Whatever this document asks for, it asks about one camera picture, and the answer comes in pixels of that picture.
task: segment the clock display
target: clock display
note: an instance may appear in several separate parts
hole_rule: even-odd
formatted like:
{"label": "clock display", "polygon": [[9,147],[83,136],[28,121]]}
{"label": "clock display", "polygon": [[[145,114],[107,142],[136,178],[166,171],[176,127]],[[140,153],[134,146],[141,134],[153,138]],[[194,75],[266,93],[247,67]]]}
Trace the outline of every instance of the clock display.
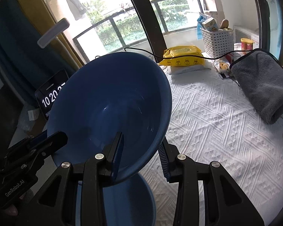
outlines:
{"label": "clock display", "polygon": [[66,71],[60,70],[35,92],[35,96],[46,120],[49,118],[50,110],[58,97],[58,93],[67,80]]}

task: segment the bed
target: bed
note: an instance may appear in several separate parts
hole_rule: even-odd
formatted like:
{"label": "bed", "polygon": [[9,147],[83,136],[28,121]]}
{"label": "bed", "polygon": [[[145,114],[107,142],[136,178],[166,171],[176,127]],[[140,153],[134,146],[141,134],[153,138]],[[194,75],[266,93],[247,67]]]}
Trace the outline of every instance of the bed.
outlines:
{"label": "bed", "polygon": [[[168,142],[194,161],[219,161],[268,225],[283,207],[283,118],[264,123],[239,86],[211,65],[166,76],[173,96]],[[156,226],[173,225],[178,185],[167,183],[158,153],[140,173],[155,197]],[[199,207],[204,225],[202,182]]]}

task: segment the folded gray blanket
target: folded gray blanket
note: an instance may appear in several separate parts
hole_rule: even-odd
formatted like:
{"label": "folded gray blanket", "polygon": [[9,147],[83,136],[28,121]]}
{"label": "folded gray blanket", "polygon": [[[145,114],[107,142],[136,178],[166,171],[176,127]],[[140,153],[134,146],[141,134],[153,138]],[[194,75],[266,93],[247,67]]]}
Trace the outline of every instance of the folded gray blanket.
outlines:
{"label": "folded gray blanket", "polygon": [[272,54],[255,49],[231,66],[244,94],[268,124],[283,114],[283,68]]}

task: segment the dark blue curtain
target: dark blue curtain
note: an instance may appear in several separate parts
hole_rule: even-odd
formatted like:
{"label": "dark blue curtain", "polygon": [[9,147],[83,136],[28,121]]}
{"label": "dark blue curtain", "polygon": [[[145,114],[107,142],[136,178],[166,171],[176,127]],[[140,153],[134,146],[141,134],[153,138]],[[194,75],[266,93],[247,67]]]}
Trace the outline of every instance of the dark blue curtain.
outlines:
{"label": "dark blue curtain", "polygon": [[55,73],[65,69],[70,77],[75,72],[50,45],[41,49],[37,45],[40,37],[17,0],[1,0],[0,69],[20,96],[33,106],[38,105],[35,91]]}

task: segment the white plastic basket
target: white plastic basket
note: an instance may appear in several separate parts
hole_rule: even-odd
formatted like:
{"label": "white plastic basket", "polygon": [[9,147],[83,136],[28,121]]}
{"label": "white plastic basket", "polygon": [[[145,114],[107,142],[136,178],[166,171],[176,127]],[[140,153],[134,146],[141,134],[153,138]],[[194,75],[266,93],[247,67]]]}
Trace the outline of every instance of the white plastic basket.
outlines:
{"label": "white plastic basket", "polygon": [[234,50],[233,30],[209,32],[202,28],[205,52],[212,58],[217,58]]}

